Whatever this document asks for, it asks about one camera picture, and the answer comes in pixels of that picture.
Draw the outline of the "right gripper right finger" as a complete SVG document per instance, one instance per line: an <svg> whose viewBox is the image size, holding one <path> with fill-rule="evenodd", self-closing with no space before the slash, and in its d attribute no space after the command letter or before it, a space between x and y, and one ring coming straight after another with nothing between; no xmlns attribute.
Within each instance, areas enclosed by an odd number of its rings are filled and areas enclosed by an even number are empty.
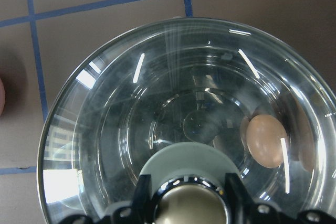
<svg viewBox="0 0 336 224"><path fill-rule="evenodd" d="M335 218L321 210L305 210L291 218L266 203L254 201L239 176L225 175L224 192L228 206L228 223L335 223Z"/></svg>

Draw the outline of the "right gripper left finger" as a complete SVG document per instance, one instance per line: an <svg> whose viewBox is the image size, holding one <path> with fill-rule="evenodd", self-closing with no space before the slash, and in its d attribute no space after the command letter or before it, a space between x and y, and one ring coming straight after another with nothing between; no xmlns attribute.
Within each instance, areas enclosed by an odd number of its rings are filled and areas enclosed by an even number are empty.
<svg viewBox="0 0 336 224"><path fill-rule="evenodd" d="M132 199L110 205L99 220L95 221L84 214L74 214L65 217L60 223L155 223L156 207L151 192L152 175L141 175Z"/></svg>

